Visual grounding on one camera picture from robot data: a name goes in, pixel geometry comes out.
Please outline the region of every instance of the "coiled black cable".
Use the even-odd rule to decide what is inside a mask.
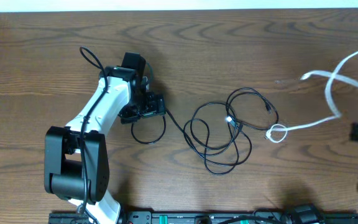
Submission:
[[[150,80],[149,82],[147,82],[147,84],[149,84],[152,79],[154,78],[153,76],[153,70],[152,70],[152,67],[149,63],[147,63],[147,65],[149,66],[149,69],[150,69]],[[209,102],[209,103],[205,103],[203,105],[201,105],[200,107],[198,107],[196,109],[196,111],[194,112],[193,114],[193,117],[188,120],[183,129],[180,127],[180,125],[177,123],[177,121],[175,120],[175,118],[173,117],[173,115],[171,114],[171,112],[168,110],[168,108],[166,109],[167,111],[167,114],[169,115],[169,117],[172,119],[173,123],[175,124],[175,126],[183,133],[183,137],[185,138],[185,141],[187,143],[187,145],[189,145],[189,147],[195,151],[197,153],[197,155],[200,156],[200,158],[202,158],[204,160],[204,166],[206,168],[206,170],[208,172],[210,172],[211,174],[214,174],[214,175],[224,175],[224,174],[228,174],[230,173],[236,166],[240,165],[240,164],[243,164],[245,163],[251,152],[252,152],[252,143],[251,143],[251,140],[250,138],[248,137],[248,135],[246,135],[245,132],[243,132],[242,128],[243,126],[247,126],[249,128],[252,128],[252,129],[256,129],[256,130],[259,130],[259,131],[266,131],[268,130],[271,125],[269,125],[268,127],[266,128],[261,128],[261,127],[256,127],[252,124],[249,124],[249,123],[246,123],[245,121],[243,120],[240,120],[240,119],[237,119],[236,118],[236,115],[234,113],[234,109],[232,108],[232,102],[234,101],[234,99],[236,99],[238,96],[241,96],[241,95],[255,95],[255,96],[258,96],[259,98],[262,99],[262,101],[265,103],[265,107],[266,107],[266,110],[271,113],[271,110],[273,109],[274,112],[275,112],[275,116],[276,116],[276,120],[273,124],[277,124],[278,123],[278,112],[276,110],[276,108],[274,107],[274,105],[268,100],[266,99],[266,97],[262,96],[258,91],[256,91],[255,89],[253,88],[250,88],[250,87],[244,87],[244,88],[238,88],[236,90],[234,90],[232,93],[230,93],[230,95],[228,96],[227,100],[225,103],[221,103],[221,102]],[[196,115],[198,113],[198,111],[202,108],[204,108],[205,106],[211,106],[211,105],[223,105],[225,106],[225,109],[226,109],[226,114],[228,117],[230,117],[232,119],[232,127],[229,123],[227,123],[227,128],[229,130],[229,134],[230,134],[230,141],[226,144],[223,144],[222,146],[218,146],[218,147],[211,147],[211,146],[208,146],[208,140],[209,140],[209,126],[207,124],[207,122],[205,122],[204,120],[202,119],[199,119],[199,118],[196,118]],[[141,144],[155,144],[156,142],[158,142],[162,137],[163,135],[165,134],[165,129],[166,129],[166,122],[165,122],[165,117],[164,115],[162,116],[163,118],[163,122],[164,122],[164,127],[163,127],[163,132],[161,134],[160,137],[158,137],[156,140],[154,141],[149,141],[149,142],[143,142],[143,141],[140,141],[136,138],[134,132],[133,132],[133,129],[134,129],[134,123],[132,123],[132,126],[131,126],[131,134],[132,134],[132,137],[135,139],[135,141],[141,143]],[[207,137],[206,137],[206,140],[205,140],[205,143],[200,141],[200,139],[198,137],[195,136],[194,132],[193,132],[193,122],[201,122],[205,125],[206,129],[207,129]],[[190,123],[190,133],[191,133],[191,137],[199,144],[201,145],[203,148],[204,148],[204,152],[200,152],[197,150],[196,146],[194,145],[193,141],[191,140],[190,136],[186,133],[186,127],[187,125]],[[238,150],[238,147],[237,147],[237,144],[236,144],[236,139],[238,137],[239,134],[242,134],[244,137],[247,138],[248,142],[249,142],[249,150],[248,150],[248,153],[246,154],[245,158],[243,160],[240,161],[240,153],[239,153],[239,150]],[[222,153],[224,153],[227,149],[229,149],[229,147],[231,146],[231,144],[234,145],[235,149],[236,149],[236,161],[235,162],[232,162],[232,163],[222,163],[222,162],[216,162],[216,161],[212,161],[211,159],[207,159],[208,156],[217,156],[217,155],[220,155]],[[215,172],[215,171],[212,171],[208,164],[214,164],[214,165],[217,165],[217,166],[224,166],[224,167],[230,167],[228,170],[224,171],[224,172]]]

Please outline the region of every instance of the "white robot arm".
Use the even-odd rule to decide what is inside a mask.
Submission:
[[[106,67],[103,76],[99,75],[98,88],[81,112],[64,128],[52,126],[45,137],[45,190],[78,208],[86,201],[82,211],[98,223],[116,224],[121,212],[120,204],[107,191],[105,136],[114,120],[119,115],[125,124],[165,114],[163,96],[146,91],[149,82],[143,77],[145,64],[139,54],[126,53],[121,66]],[[81,162],[66,158],[65,154],[81,153],[81,146],[84,152]]]

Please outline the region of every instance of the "wooden table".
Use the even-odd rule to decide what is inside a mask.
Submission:
[[[224,101],[236,88],[259,90],[278,109],[280,122],[304,124],[330,115],[326,78],[300,81],[314,70],[333,70],[358,50],[358,9],[177,12],[0,13],[0,223],[46,223],[51,211],[74,206],[44,190],[44,137],[64,126],[96,89],[99,71],[78,51],[88,46],[104,65],[139,52],[154,68],[152,89],[184,123],[208,101]],[[358,57],[342,74],[358,79]],[[357,210],[358,90],[334,84],[344,117],[292,131],[274,144],[245,129],[254,145],[245,164],[213,176],[167,118],[155,145],[141,145],[130,126],[114,123],[107,136],[109,191],[127,206],[159,210],[253,210],[313,202],[324,210]],[[267,125],[274,119],[256,97],[236,100],[238,117]],[[224,109],[200,111],[211,126],[211,145],[229,138]],[[161,118],[136,124],[141,139],[162,130]],[[205,135],[201,126],[196,133]],[[247,150],[245,139],[239,147]],[[234,150],[221,161],[234,158]]]

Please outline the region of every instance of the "white cable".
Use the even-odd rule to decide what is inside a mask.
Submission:
[[[358,81],[357,80],[354,80],[352,78],[348,78],[348,77],[346,77],[344,75],[337,74],[340,71],[340,69],[342,68],[342,66],[350,58],[354,57],[357,54],[358,54],[358,51],[356,51],[353,54],[351,54],[351,55],[347,56],[346,58],[344,58],[341,62],[339,62],[339,64],[336,66],[336,68],[334,69],[333,72],[327,72],[327,71],[322,71],[322,70],[313,70],[313,71],[310,71],[310,72],[304,74],[301,77],[301,80],[305,80],[305,79],[309,78],[312,75],[321,75],[323,77],[329,77],[329,80],[327,81],[326,88],[324,90],[324,95],[326,97],[326,101],[327,101],[327,104],[329,106],[329,109],[333,112],[334,116],[330,116],[330,117],[321,119],[319,121],[315,121],[313,123],[302,124],[302,125],[294,126],[294,127],[290,127],[290,128],[288,128],[288,127],[286,127],[286,126],[284,126],[282,124],[279,124],[279,125],[274,124],[272,127],[270,127],[269,130],[266,131],[266,138],[271,140],[274,143],[279,143],[279,142],[282,142],[285,139],[285,137],[288,134],[288,131],[292,131],[292,130],[296,130],[296,129],[302,129],[302,128],[309,128],[309,127],[315,126],[317,124],[321,124],[323,122],[326,122],[326,121],[329,121],[329,120],[332,120],[332,119],[340,118],[342,116],[342,114],[341,114],[341,112],[339,112],[338,108],[336,107],[336,105],[334,103],[333,96],[331,94],[331,87],[333,85],[334,79],[337,79],[339,81],[342,81],[344,83],[350,84],[350,85],[355,86],[355,87],[358,88]],[[272,138],[272,131],[284,131],[285,134],[280,140],[274,140]]]

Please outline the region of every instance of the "brown wooden surface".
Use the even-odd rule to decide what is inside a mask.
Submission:
[[[95,91],[99,71],[79,54],[81,45],[104,65],[140,52],[155,70],[152,89],[165,94],[181,125],[199,105],[250,86],[292,126],[330,115],[326,79],[299,78],[333,70],[358,50],[358,9],[0,14],[0,223],[46,223],[51,211],[74,209],[45,193],[44,137],[51,125],[74,118]],[[358,57],[341,73],[358,79]],[[313,202],[324,210],[358,211],[358,144],[348,141],[350,124],[358,121],[358,90],[335,83],[334,99],[343,119],[290,132],[280,144],[245,128],[254,150],[225,176],[206,172],[168,118],[164,138],[153,146],[136,143],[130,126],[116,122],[106,138],[109,191],[123,204],[154,210]],[[254,97],[234,106],[254,124],[273,119]],[[211,123],[211,144],[227,141],[222,108],[199,117]],[[161,132],[160,118],[136,126],[142,139]],[[233,149],[220,160],[227,158],[234,158]]]

